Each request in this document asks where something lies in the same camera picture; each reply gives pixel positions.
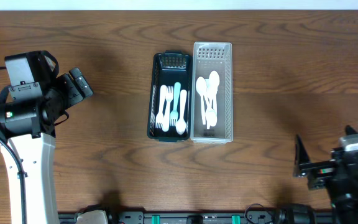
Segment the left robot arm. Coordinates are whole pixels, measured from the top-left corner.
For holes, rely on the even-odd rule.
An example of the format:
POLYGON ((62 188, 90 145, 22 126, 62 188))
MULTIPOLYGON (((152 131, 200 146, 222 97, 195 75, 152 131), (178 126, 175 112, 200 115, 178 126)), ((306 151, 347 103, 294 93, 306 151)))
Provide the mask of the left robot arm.
POLYGON ((53 180, 55 126, 67 109, 93 91, 78 68, 46 86, 32 80, 9 89, 0 101, 0 145, 7 169, 12 223, 58 223, 53 180))

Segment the black plastic basket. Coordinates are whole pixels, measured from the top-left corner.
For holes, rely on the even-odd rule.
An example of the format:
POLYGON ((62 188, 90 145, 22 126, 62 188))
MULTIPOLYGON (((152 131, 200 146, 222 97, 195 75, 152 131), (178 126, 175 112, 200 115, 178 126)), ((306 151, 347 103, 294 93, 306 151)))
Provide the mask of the black plastic basket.
POLYGON ((178 134, 175 127, 170 128, 167 132, 162 131, 157 128, 156 118, 160 103, 160 87, 162 85, 173 86, 178 82, 181 84, 181 88, 187 91, 184 120, 187 126, 191 124, 192 66, 192 56, 183 54, 181 51, 167 50, 154 55, 147 125, 147 135, 150 139, 177 142, 186 141, 190 137, 189 127, 183 134, 178 134))

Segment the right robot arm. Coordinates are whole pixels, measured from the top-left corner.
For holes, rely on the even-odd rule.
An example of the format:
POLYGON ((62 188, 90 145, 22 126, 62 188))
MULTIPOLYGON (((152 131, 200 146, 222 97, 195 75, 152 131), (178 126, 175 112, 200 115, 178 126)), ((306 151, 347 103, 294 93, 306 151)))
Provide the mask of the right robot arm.
POLYGON ((293 175, 306 177, 309 190, 327 190, 335 221, 358 223, 358 132, 352 126, 345 127, 331 159, 321 162, 311 162, 301 137, 296 135, 293 175))

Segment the white spoon crossing sideways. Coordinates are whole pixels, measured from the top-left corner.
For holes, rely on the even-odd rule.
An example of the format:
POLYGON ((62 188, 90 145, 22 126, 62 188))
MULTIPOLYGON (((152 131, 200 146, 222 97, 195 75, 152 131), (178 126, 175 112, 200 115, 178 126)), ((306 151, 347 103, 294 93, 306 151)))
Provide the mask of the white spoon crossing sideways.
POLYGON ((213 70, 209 75, 208 90, 217 92, 219 84, 220 84, 219 73, 217 71, 213 70))

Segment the clear plastic basket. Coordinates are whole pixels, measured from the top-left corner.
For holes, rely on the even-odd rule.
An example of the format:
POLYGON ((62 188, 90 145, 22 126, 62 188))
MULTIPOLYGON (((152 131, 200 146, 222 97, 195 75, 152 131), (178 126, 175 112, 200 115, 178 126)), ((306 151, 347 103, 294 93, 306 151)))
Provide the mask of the clear plastic basket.
MULTIPOLYGON (((206 144, 225 144, 234 139, 233 115, 233 79, 232 79, 232 44, 229 42, 195 42, 193 46, 193 78, 191 95, 191 135, 193 142, 206 144), (200 95, 196 91, 198 77, 203 77, 208 87, 210 73, 219 73, 220 84, 214 106, 218 121, 214 127, 207 129, 201 119, 200 95)), ((207 104, 204 94, 205 112, 207 104)))

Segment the white plastic spoon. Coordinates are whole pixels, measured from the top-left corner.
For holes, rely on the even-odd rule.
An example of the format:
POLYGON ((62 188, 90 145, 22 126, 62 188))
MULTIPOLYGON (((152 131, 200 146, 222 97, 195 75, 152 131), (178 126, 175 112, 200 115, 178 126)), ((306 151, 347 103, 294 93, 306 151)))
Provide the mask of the white plastic spoon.
POLYGON ((180 115, 179 115, 179 119, 176 121, 176 125, 175 125, 176 131, 179 135, 182 135, 186 129, 186 123, 184 120, 186 99, 187 99, 187 91, 182 90, 180 92, 180 115))

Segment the white plastic fork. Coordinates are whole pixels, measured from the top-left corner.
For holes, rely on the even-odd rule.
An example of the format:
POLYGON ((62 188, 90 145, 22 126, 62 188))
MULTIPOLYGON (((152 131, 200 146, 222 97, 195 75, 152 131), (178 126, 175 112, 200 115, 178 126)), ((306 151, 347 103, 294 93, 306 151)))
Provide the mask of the white plastic fork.
POLYGON ((163 108, 164 108, 164 104, 165 104, 166 94, 167 94, 167 86, 162 85, 160 87, 158 113, 156 115, 156 124, 155 124, 155 127, 158 129, 162 129, 162 126, 163 126, 163 108))
POLYGON ((166 108, 165 108, 165 112, 164 112, 164 117, 163 117, 163 126, 162 126, 162 131, 163 132, 167 132, 169 130, 169 122, 170 122, 170 105, 171 102, 173 100, 173 86, 168 86, 167 87, 167 93, 166 93, 166 108))
POLYGON ((178 100, 180 97, 181 83, 176 82, 173 87, 173 109, 170 113, 170 126, 175 126, 178 119, 178 100))

